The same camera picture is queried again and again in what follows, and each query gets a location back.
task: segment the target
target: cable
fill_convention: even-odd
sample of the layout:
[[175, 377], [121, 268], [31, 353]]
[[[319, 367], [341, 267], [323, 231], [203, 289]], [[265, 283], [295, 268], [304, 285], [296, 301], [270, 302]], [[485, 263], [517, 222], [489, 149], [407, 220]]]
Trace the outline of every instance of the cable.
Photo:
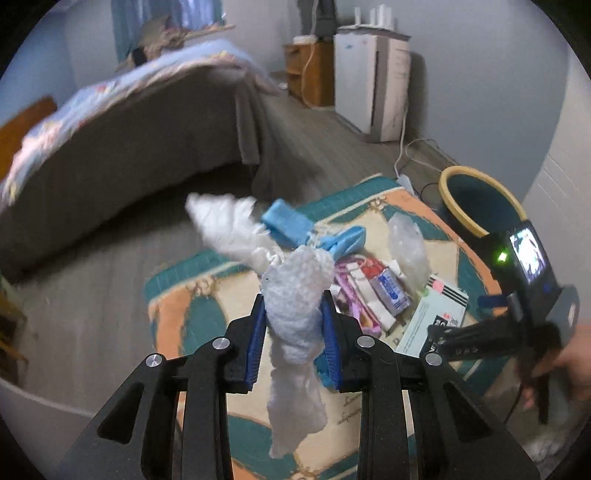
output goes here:
[[421, 199], [421, 202], [423, 202], [425, 205], [427, 204], [427, 202], [425, 202], [425, 200], [423, 200], [423, 192], [425, 191], [425, 189], [427, 187], [430, 187], [432, 185], [439, 185], [438, 181], [431, 181], [429, 183], [427, 183], [422, 189], [421, 192], [418, 194], [418, 197]]
[[396, 178], [400, 178], [398, 174], [398, 162], [402, 158], [402, 152], [404, 151], [404, 134], [406, 133], [406, 116], [408, 113], [408, 100], [404, 106], [404, 116], [402, 117], [402, 131], [400, 132], [400, 153], [398, 154], [397, 160], [394, 162], [394, 171], [396, 172]]
[[515, 397], [515, 400], [513, 401], [513, 405], [509, 409], [509, 413], [505, 417], [505, 420], [503, 420], [503, 425], [507, 425], [507, 422], [509, 422], [509, 419], [513, 415], [513, 412], [517, 408], [517, 405], [519, 405], [519, 400], [521, 399], [521, 394], [522, 393], [523, 393], [523, 383], [520, 383], [519, 384], [519, 390], [517, 391], [517, 396]]
[[[402, 123], [403, 132], [404, 132], [404, 125], [405, 125], [405, 122], [403, 122], [403, 123]], [[429, 163], [425, 163], [425, 162], [422, 162], [422, 161], [420, 161], [420, 160], [417, 160], [416, 158], [414, 158], [414, 157], [411, 157], [411, 156], [408, 154], [408, 147], [410, 147], [410, 146], [411, 146], [413, 143], [415, 143], [415, 142], [431, 142], [431, 143], [432, 143], [432, 144], [435, 146], [435, 148], [437, 149], [437, 151], [438, 151], [438, 152], [439, 152], [441, 155], [443, 155], [444, 157], [446, 157], [446, 158], [447, 158], [447, 159], [448, 159], [448, 160], [449, 160], [451, 163], [455, 163], [455, 162], [454, 162], [454, 161], [453, 161], [453, 160], [450, 158], [450, 156], [449, 156], [449, 155], [447, 155], [447, 154], [446, 154], [446, 153], [445, 153], [445, 152], [444, 152], [444, 151], [441, 149], [441, 147], [440, 147], [440, 146], [437, 144], [437, 142], [436, 142], [435, 140], [433, 140], [432, 138], [424, 138], [424, 137], [421, 137], [421, 138], [415, 138], [414, 140], [411, 140], [410, 142], [408, 142], [408, 144], [406, 145], [406, 147], [404, 147], [404, 154], [405, 154], [405, 155], [407, 156], [407, 158], [408, 158], [408, 164], [409, 164], [409, 163], [411, 163], [411, 162], [415, 162], [415, 163], [418, 163], [419, 165], [422, 165], [423, 167], [427, 167], [427, 168], [430, 168], [430, 169], [432, 169], [432, 170], [438, 171], [439, 173], [441, 173], [441, 172], [442, 172], [442, 170], [441, 170], [440, 168], [434, 167], [433, 165], [429, 165]], [[396, 162], [394, 163], [394, 171], [396, 172], [396, 178], [399, 178], [399, 176], [400, 176], [400, 174], [399, 174], [399, 172], [398, 172], [398, 165], [397, 165], [397, 164], [400, 162], [400, 159], [402, 159], [402, 137], [401, 137], [401, 143], [400, 143], [400, 145], [401, 145], [400, 154], [398, 155], [398, 159], [397, 159], [397, 160], [396, 160]]]
[[[318, 22], [318, 4], [319, 4], [319, 2], [320, 2], [320, 0], [314, 0], [314, 5], [312, 6], [312, 28], [310, 30], [310, 35], [314, 35], [314, 36], [316, 36], [316, 24]], [[315, 52], [316, 52], [316, 42], [311, 44], [310, 57], [308, 58], [306, 65], [304, 65], [304, 69], [301, 71], [301, 88], [300, 88], [301, 101], [304, 102], [306, 107], [311, 108], [312, 110], [319, 110], [319, 111], [334, 110], [335, 107], [332, 107], [332, 106], [312, 105], [306, 99], [306, 96], [304, 95], [304, 89], [306, 87], [306, 70], [308, 70], [308, 66], [310, 65], [310, 62], [312, 61], [312, 58], [314, 57]]]

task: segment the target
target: window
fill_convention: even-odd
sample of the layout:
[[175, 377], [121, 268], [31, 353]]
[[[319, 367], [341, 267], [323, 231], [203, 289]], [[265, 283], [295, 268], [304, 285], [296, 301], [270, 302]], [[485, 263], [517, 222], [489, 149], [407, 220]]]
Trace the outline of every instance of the window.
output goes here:
[[154, 20], [154, 27], [183, 27], [200, 30], [223, 24], [222, 0], [112, 0], [113, 31], [118, 60], [137, 46], [142, 27]]

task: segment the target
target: wooden cabinet shelf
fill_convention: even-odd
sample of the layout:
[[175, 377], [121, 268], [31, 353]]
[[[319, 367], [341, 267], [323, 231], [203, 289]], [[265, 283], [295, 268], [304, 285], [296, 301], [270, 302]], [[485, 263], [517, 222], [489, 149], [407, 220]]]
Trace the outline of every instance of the wooden cabinet shelf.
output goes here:
[[314, 106], [335, 104], [335, 48], [330, 42], [284, 45], [285, 71], [290, 93]]

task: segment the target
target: trash bin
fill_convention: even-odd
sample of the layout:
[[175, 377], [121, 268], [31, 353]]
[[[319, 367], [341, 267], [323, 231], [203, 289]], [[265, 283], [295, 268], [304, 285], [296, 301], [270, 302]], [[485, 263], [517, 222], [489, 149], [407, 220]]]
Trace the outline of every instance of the trash bin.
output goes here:
[[439, 192], [443, 204], [437, 213], [473, 249], [478, 238], [527, 220], [513, 194], [475, 168], [446, 168], [439, 178]]

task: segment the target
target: gray blanket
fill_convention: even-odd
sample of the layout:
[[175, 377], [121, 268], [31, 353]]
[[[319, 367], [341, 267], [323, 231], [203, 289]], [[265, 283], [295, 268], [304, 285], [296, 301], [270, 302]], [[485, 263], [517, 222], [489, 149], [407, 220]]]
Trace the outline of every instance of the gray blanket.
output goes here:
[[28, 269], [123, 208], [190, 176], [241, 161], [270, 197], [275, 139], [241, 69], [201, 67], [148, 87], [80, 128], [0, 207], [0, 271]]

